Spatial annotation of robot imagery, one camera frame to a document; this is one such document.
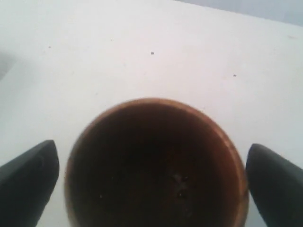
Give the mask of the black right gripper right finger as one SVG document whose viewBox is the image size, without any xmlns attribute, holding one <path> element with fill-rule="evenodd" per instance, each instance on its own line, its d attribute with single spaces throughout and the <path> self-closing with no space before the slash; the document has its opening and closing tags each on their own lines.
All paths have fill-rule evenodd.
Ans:
<svg viewBox="0 0 303 227">
<path fill-rule="evenodd" d="M 261 144 L 252 144 L 246 173 L 250 193 L 268 227 L 303 225 L 303 170 Z"/>
</svg>

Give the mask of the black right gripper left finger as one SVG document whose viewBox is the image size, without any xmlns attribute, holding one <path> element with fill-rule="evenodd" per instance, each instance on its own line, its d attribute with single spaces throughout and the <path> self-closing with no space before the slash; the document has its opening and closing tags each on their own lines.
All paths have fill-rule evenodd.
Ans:
<svg viewBox="0 0 303 227">
<path fill-rule="evenodd" d="M 0 167 L 0 225 L 35 227 L 60 171 L 55 142 L 45 140 Z"/>
</svg>

